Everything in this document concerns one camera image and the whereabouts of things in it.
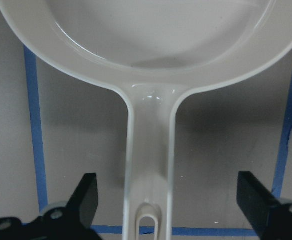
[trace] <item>white surface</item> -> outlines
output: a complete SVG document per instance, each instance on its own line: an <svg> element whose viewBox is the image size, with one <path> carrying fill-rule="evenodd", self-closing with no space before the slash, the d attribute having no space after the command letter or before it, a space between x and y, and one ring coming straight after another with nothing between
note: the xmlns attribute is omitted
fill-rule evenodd
<svg viewBox="0 0 292 240"><path fill-rule="evenodd" d="M0 217L38 216L22 43L0 13Z"/></svg>

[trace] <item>blue painter's tape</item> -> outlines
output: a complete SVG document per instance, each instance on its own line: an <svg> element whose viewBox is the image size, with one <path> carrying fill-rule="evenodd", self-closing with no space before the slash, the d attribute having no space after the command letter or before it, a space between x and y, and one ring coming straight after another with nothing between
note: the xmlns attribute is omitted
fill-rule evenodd
<svg viewBox="0 0 292 240"><path fill-rule="evenodd" d="M279 198L281 195L284 174L288 157L289 137L292 129L292 76L289 87L287 106L282 126L281 138L279 143L278 158L275 168L275 175L272 184L272 194Z"/></svg>
<svg viewBox="0 0 292 240"><path fill-rule="evenodd" d="M48 204L44 151L42 143L36 56L24 46L32 146L35 161L39 211Z"/></svg>
<svg viewBox="0 0 292 240"><path fill-rule="evenodd" d="M121 234L122 226L93 226L98 234ZM153 234L153 227L141 227L140 234ZM197 236L197 237L255 237L253 230L238 228L185 228L173 227L173 236Z"/></svg>

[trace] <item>gray floor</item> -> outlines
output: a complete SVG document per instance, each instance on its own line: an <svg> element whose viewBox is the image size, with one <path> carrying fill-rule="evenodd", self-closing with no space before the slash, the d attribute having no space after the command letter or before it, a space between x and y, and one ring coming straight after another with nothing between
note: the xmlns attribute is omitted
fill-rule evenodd
<svg viewBox="0 0 292 240"><path fill-rule="evenodd" d="M100 204L94 224L122 225L127 122L123 100L39 59L37 71L49 202L68 199L83 173L97 172ZM180 105L174 227L250 227L236 205L236 175L252 171L270 189L291 71L292 51L251 79L193 95ZM292 135L282 196L292 199ZM23 48L0 14L0 217L28 222L37 215ZM256 238L173 237L178 239Z"/></svg>

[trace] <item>glossy plastic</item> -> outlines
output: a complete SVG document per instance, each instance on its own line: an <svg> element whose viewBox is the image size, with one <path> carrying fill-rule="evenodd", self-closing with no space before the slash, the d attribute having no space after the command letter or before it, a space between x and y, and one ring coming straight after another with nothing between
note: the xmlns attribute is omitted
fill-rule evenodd
<svg viewBox="0 0 292 240"><path fill-rule="evenodd" d="M138 239L144 217L155 239L170 239L180 102L247 79L292 48L292 0L0 0L0 9L44 61L125 100L124 240Z"/></svg>

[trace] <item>pan handle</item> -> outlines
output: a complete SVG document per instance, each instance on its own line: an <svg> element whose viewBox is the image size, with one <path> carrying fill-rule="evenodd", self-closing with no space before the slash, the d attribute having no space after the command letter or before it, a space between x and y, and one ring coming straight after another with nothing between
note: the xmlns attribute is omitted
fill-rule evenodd
<svg viewBox="0 0 292 240"><path fill-rule="evenodd" d="M141 84L128 92L123 240L138 239L143 218L154 221L155 240L170 240L176 89Z"/></svg>

